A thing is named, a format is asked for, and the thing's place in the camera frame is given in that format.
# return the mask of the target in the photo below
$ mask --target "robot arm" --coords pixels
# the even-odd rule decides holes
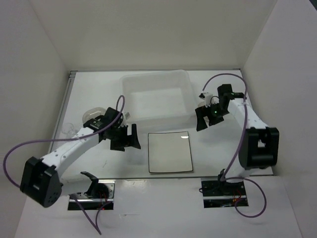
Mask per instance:
[[[242,146],[238,155],[239,159],[234,161],[226,177],[246,178],[260,169],[276,165],[278,130],[265,124],[247,102],[248,120],[244,128],[244,94],[232,92],[230,84],[223,84],[217,90],[218,103],[213,103],[212,94],[202,93],[200,95],[200,98],[205,100],[205,105],[196,109],[196,130],[200,131],[207,128],[205,117],[209,120],[209,126],[212,126],[222,122],[223,116],[226,114],[232,114],[240,127],[244,129]],[[240,181],[240,179],[227,180],[230,183]]]
[[[124,151],[128,146],[141,149],[136,124],[131,125],[131,135],[127,134],[126,115],[121,114],[121,119],[103,130],[118,114],[119,111],[108,108],[104,115],[84,123],[83,128],[72,138],[72,141],[66,142],[40,159],[30,158],[24,167],[20,190],[43,207],[52,206],[61,195],[86,191],[87,196],[94,196],[99,191],[104,192],[107,189],[103,187],[105,185],[98,183],[98,179],[88,172],[81,174],[86,175],[91,181],[62,184],[60,178],[72,163],[102,140],[111,140],[111,150]]]

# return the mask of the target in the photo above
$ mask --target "tabletop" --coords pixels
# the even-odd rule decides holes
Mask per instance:
[[[117,180],[113,210],[101,211],[100,236],[82,211],[68,211],[68,196],[43,208],[27,198],[15,238],[301,238],[282,178],[253,177],[267,197],[266,211],[257,218],[240,216],[234,207],[204,208],[199,178]],[[248,207],[263,208],[260,191],[245,182]],[[95,220],[97,211],[87,211]]]
[[[193,70],[187,71],[196,96],[196,104],[201,101],[199,94],[203,85],[218,73],[230,72],[241,76],[239,70]],[[125,75],[148,73],[148,71],[102,71],[77,72],[71,80],[66,100],[59,118],[55,138],[65,138],[65,127],[74,130],[82,126],[83,114],[95,107],[115,107],[120,95],[120,78]],[[235,92],[244,92],[243,82],[233,76],[220,76],[212,80],[205,91],[217,95],[217,87],[224,83],[232,84]],[[163,129],[165,132],[188,131],[193,172],[177,174],[150,174],[148,161],[148,133],[138,133],[142,149],[126,148],[125,152],[111,151],[109,140],[91,148],[73,163],[64,173],[63,179],[77,179],[85,170],[101,179],[148,179],[148,178],[188,178],[215,177],[226,168],[231,160],[241,136],[242,129],[237,121],[226,115],[224,121],[200,132],[196,132],[196,117],[188,124]],[[62,142],[54,143],[54,150]],[[255,175],[272,175],[272,169],[258,171]]]

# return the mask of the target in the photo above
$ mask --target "white table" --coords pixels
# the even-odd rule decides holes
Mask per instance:
[[[239,70],[188,71],[196,103],[203,85],[213,75],[231,72],[241,76]],[[119,79],[129,74],[148,73],[148,71],[106,71],[106,72],[77,72],[70,82],[66,100],[58,122],[55,138],[65,138],[61,133],[62,125],[72,123],[76,128],[82,126],[83,114],[95,107],[115,107],[120,95]],[[206,91],[217,95],[217,87],[223,83],[231,83],[235,92],[244,92],[243,82],[233,76],[221,76],[212,80]],[[111,151],[110,142],[102,141],[90,149],[72,164],[64,179],[77,179],[81,171],[88,171],[103,179],[144,179],[144,178],[187,178],[214,177],[226,168],[234,154],[240,136],[241,128],[231,115],[224,118],[224,122],[206,130],[196,132],[196,117],[193,116],[190,125],[179,125],[179,128],[164,131],[189,132],[194,171],[183,174],[152,175],[148,168],[148,140],[147,133],[139,133],[141,150],[126,148],[126,152]],[[60,146],[54,143],[52,149]],[[272,175],[272,169],[267,168],[256,175]]]
[[[253,177],[267,196],[258,218],[244,218],[233,207],[204,208],[199,178],[118,180],[114,209],[102,211],[100,236],[81,211],[67,211],[68,197],[50,208],[27,198],[15,238],[301,238],[280,177]],[[260,191],[245,182],[249,207],[263,207]],[[96,211],[87,211],[95,218]]]

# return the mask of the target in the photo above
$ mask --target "white wall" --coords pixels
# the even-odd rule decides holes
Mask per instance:
[[[240,68],[276,0],[30,0],[67,67]]]
[[[51,138],[67,83],[67,71],[25,0],[2,1],[0,7],[0,161],[14,145]],[[40,156],[48,144],[25,146],[14,152],[8,171],[20,183],[25,161]],[[25,196],[3,176],[1,237],[14,236]]]
[[[244,68],[256,111],[280,131],[283,176],[301,232],[317,233],[317,11],[278,0]]]

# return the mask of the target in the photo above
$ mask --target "white plastic bin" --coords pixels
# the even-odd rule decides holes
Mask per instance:
[[[138,127],[186,122],[196,103],[189,75],[184,70],[127,75],[121,79],[129,123]]]

